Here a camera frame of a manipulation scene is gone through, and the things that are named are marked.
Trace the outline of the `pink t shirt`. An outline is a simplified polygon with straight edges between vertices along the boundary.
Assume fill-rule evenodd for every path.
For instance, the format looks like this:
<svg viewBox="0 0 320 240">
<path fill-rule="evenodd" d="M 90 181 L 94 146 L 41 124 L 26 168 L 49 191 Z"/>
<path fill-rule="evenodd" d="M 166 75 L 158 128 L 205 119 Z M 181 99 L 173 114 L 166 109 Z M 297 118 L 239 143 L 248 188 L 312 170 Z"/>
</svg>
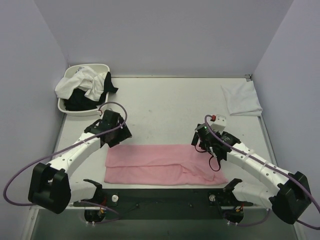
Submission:
<svg viewBox="0 0 320 240">
<path fill-rule="evenodd" d="M 217 186 L 228 180 L 208 153 L 187 144 L 120 144 L 108 149 L 104 182 L 109 184 Z"/>
</svg>

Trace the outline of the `white plastic basket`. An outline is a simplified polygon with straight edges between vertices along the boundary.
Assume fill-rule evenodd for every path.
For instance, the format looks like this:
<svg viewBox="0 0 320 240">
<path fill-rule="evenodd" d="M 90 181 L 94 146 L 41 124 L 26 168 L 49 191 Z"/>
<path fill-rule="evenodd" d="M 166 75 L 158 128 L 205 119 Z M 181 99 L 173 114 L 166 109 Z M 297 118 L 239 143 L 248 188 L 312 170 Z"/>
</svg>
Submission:
<svg viewBox="0 0 320 240">
<path fill-rule="evenodd" d="M 97 115 L 99 106 L 107 102 L 108 94 L 117 90 L 107 65 L 74 65 L 65 71 L 55 88 L 57 106 L 61 112 L 71 116 Z"/>
</svg>

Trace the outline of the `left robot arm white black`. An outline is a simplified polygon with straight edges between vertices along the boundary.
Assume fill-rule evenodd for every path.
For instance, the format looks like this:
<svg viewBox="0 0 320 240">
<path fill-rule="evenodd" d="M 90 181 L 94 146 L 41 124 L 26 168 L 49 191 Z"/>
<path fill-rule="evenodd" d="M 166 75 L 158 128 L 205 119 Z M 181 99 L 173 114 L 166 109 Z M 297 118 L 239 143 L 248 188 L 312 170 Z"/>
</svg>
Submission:
<svg viewBox="0 0 320 240">
<path fill-rule="evenodd" d="M 70 177 L 104 145 L 112 148 L 131 137 L 121 114 L 106 110 L 102 118 L 89 125 L 68 150 L 33 168 L 28 200 L 56 214 L 62 213 L 73 202 L 87 201 L 92 206 L 101 204 L 105 199 L 101 183 L 88 178 L 71 183 Z"/>
</svg>

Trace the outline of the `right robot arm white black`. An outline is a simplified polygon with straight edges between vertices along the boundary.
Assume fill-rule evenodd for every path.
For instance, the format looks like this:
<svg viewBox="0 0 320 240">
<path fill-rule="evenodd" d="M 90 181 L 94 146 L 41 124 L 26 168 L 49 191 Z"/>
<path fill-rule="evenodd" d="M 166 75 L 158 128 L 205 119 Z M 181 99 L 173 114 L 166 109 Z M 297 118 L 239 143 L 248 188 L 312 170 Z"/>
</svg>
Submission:
<svg viewBox="0 0 320 240">
<path fill-rule="evenodd" d="M 222 189 L 230 203 L 251 203 L 271 209 L 291 225 L 312 203 L 308 179 L 303 173 L 293 174 L 271 164 L 215 124 L 198 124 L 191 144 L 198 145 L 218 162 L 228 161 L 255 178 L 256 183 L 239 178 L 231 180 Z"/>
</svg>

